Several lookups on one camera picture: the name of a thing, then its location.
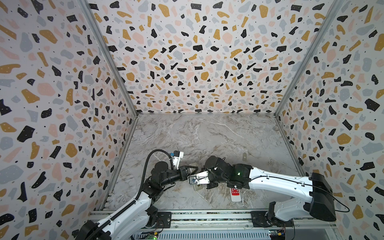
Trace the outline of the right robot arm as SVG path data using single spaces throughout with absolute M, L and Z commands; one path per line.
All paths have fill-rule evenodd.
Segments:
M 290 196 L 284 202 L 273 201 L 267 212 L 269 220 L 288 222 L 295 218 L 312 217 L 325 222 L 336 221 L 333 190 L 325 177 L 312 173 L 310 177 L 271 173 L 250 165 L 230 165 L 211 156 L 206 160 L 207 188 L 226 184 L 231 189 L 267 190 Z

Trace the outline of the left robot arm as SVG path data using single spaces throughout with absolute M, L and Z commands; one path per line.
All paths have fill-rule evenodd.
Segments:
M 77 240 L 125 240 L 144 227 L 155 225 L 158 209 L 154 203 L 163 195 L 166 186 L 185 181 L 197 173 L 196 166 L 170 169 L 167 162 L 155 164 L 151 176 L 140 187 L 139 193 L 117 211 L 98 222 L 87 221 Z

